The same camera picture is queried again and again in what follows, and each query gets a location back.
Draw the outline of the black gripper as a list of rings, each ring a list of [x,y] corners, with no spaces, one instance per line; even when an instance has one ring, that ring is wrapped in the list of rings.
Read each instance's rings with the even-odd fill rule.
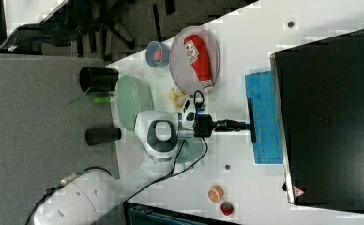
[[[216,126],[226,127],[214,127],[214,121],[208,114],[197,115],[193,124],[194,136],[209,138],[212,135],[213,128],[214,132],[240,132],[242,130],[246,130],[246,123],[236,120],[218,120],[215,124]]]

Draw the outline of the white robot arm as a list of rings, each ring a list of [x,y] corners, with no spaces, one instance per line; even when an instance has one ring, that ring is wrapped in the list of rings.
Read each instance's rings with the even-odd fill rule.
[[[102,169],[86,169],[63,179],[33,211],[33,225],[92,225],[140,191],[172,177],[181,138],[249,129],[245,122],[214,121],[194,111],[139,112],[134,132],[144,148],[141,166],[123,179]]]

